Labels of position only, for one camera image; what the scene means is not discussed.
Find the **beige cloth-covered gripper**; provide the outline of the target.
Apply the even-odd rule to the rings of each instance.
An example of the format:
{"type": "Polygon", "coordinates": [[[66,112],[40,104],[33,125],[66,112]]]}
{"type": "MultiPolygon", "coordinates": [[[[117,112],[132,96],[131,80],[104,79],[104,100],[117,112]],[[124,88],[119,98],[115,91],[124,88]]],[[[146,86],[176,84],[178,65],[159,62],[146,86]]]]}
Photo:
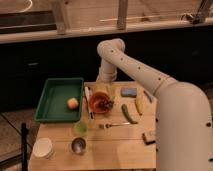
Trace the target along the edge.
{"type": "Polygon", "coordinates": [[[115,99],[115,78],[116,73],[106,73],[102,69],[99,69],[96,79],[97,90],[107,94],[110,100],[115,99]]]}

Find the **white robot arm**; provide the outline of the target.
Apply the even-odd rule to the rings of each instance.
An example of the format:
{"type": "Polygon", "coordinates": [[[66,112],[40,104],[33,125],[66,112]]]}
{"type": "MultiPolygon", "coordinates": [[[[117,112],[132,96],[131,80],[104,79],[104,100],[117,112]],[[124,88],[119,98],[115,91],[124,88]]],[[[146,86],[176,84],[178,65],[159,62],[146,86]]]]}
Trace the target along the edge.
{"type": "Polygon", "coordinates": [[[97,52],[99,81],[112,82],[122,70],[157,98],[156,171],[213,171],[213,126],[206,94],[126,55],[121,39],[100,42],[97,52]]]}

